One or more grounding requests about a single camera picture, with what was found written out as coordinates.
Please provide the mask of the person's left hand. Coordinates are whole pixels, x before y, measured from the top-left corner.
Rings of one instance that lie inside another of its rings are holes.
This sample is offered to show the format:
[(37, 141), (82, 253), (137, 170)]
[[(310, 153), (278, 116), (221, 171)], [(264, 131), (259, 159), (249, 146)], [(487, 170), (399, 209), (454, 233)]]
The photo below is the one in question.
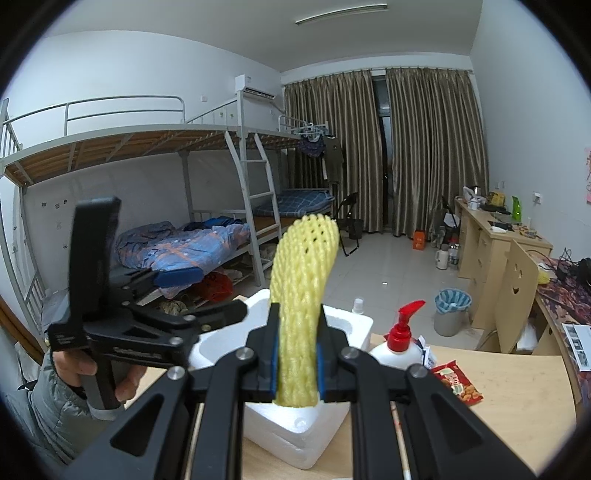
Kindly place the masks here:
[[(94, 376), (97, 364), (84, 352), (79, 350), (58, 351), (52, 353), (52, 360), (57, 375), (72, 388), (81, 387), (82, 376)], [(146, 373), (144, 366), (132, 365), (126, 377), (117, 384), (114, 394), (123, 403), (135, 397), (139, 382)]]

